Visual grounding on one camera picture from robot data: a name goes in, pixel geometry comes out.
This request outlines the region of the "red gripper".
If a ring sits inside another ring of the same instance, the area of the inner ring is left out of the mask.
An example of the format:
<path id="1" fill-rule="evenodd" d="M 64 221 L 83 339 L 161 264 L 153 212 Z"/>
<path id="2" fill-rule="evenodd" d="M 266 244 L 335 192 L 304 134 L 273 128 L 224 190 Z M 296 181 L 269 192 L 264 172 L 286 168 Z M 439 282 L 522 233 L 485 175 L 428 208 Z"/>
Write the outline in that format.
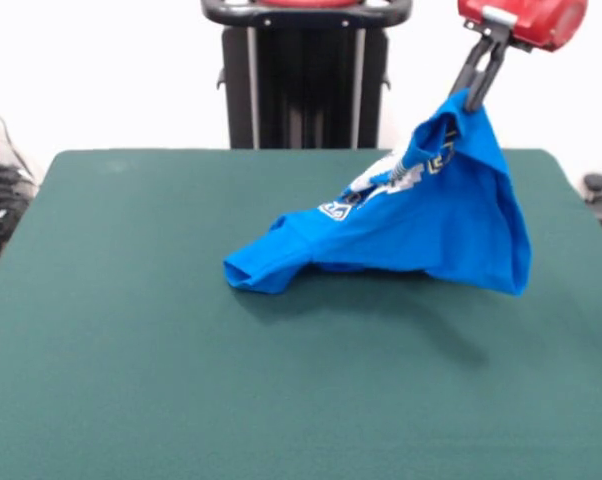
<path id="1" fill-rule="evenodd" d="M 587 9 L 587 0 L 459 0 L 465 26 L 484 36 L 470 50 L 450 94 L 469 89 L 464 108 L 478 111 L 504 62 L 507 44 L 527 51 L 559 50 L 575 36 Z M 490 37 L 501 42 L 492 46 Z M 487 67 L 479 72 L 479 61 L 489 50 Z"/>

